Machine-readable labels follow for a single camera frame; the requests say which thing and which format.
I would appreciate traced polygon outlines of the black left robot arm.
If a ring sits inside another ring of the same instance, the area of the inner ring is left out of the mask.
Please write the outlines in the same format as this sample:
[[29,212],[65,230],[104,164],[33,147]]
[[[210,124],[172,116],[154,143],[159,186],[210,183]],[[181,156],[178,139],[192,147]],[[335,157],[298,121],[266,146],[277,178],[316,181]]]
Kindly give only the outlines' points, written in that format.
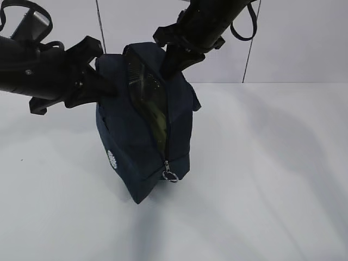
[[1,38],[1,91],[30,97],[32,114],[63,102],[65,107],[115,97],[116,85],[90,63],[103,55],[101,42],[86,36],[68,50],[59,41],[32,46]]

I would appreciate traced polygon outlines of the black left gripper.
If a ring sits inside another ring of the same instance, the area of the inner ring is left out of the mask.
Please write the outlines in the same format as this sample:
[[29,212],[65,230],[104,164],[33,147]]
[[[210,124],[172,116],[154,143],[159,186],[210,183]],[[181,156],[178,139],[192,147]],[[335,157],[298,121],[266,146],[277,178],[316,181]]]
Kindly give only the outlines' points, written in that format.
[[116,96],[117,87],[90,66],[101,42],[86,36],[69,49],[59,41],[35,44],[1,37],[1,91],[29,96],[32,114],[63,102],[67,108]]

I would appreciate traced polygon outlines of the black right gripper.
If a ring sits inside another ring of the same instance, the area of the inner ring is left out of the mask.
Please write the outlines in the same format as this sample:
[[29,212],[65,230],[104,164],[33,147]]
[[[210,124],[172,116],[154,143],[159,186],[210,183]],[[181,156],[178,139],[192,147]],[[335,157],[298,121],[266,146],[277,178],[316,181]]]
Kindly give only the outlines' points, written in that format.
[[225,40],[224,10],[185,10],[176,23],[158,27],[153,38],[165,51],[160,76],[170,80],[188,67],[205,60],[205,53],[220,49]]

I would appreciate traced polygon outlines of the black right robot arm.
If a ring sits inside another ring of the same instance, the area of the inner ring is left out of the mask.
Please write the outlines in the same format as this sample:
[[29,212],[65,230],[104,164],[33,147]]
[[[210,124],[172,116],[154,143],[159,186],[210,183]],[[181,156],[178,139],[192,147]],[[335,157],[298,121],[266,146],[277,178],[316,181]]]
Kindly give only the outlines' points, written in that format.
[[[253,26],[252,35],[243,37],[235,30],[234,20],[247,9]],[[200,0],[190,1],[174,24],[158,27],[153,39],[159,47],[166,47],[165,58],[160,67],[164,79],[201,63],[206,54],[220,49],[225,40],[222,34],[229,29],[241,41],[251,41],[257,33],[257,14],[252,1],[246,0]]]

